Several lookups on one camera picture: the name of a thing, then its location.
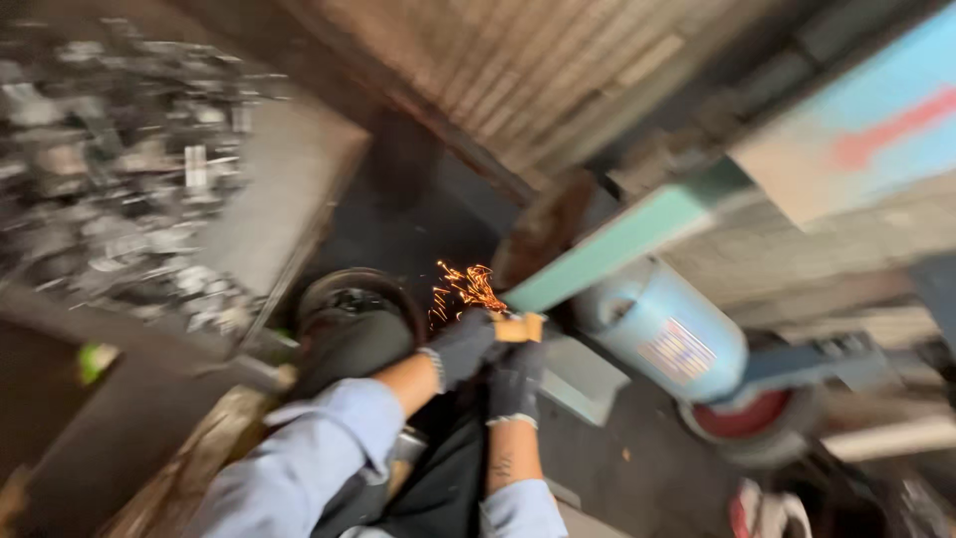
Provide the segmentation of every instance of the sparks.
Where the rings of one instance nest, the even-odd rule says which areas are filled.
[[[447,264],[441,260],[438,260],[438,266],[445,269],[445,274],[442,275],[442,280],[445,281],[445,287],[434,286],[431,288],[434,305],[431,310],[428,310],[428,320],[431,322],[432,328],[435,328],[435,324],[431,318],[432,315],[435,315],[443,322],[448,321],[448,314],[445,311],[448,307],[448,302],[445,296],[453,293],[452,290],[458,292],[458,298],[465,306],[481,305],[495,312],[501,312],[507,308],[507,306],[494,295],[494,291],[491,290],[491,270],[488,269],[488,267],[484,265],[472,265],[468,267],[463,274],[452,267],[448,267]],[[455,314],[455,319],[460,319],[461,315],[462,313],[459,311]]]

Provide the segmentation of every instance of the glove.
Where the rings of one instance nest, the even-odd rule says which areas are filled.
[[[544,347],[528,342],[512,348],[491,371],[489,421],[526,420],[537,429],[537,391],[544,377]]]
[[[493,344],[494,325],[487,310],[469,308],[458,323],[418,352],[431,357],[439,373],[439,392],[445,392],[474,375]]]

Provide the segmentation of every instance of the shirt sleeve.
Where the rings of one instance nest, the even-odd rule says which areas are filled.
[[[346,379],[264,421],[285,426],[216,477],[184,536],[309,536],[326,503],[359,470],[387,479],[405,419],[382,383]]]
[[[568,535],[548,485],[540,480],[515,482],[482,503],[487,538],[563,538]]]

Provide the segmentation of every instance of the hand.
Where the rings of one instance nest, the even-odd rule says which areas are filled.
[[[461,320],[419,352],[432,357],[439,370],[439,392],[469,379],[482,365],[482,356],[494,344],[494,325],[484,308],[469,308]]]
[[[525,420],[537,428],[537,391],[544,377],[544,347],[528,342],[506,353],[491,371],[488,426]]]

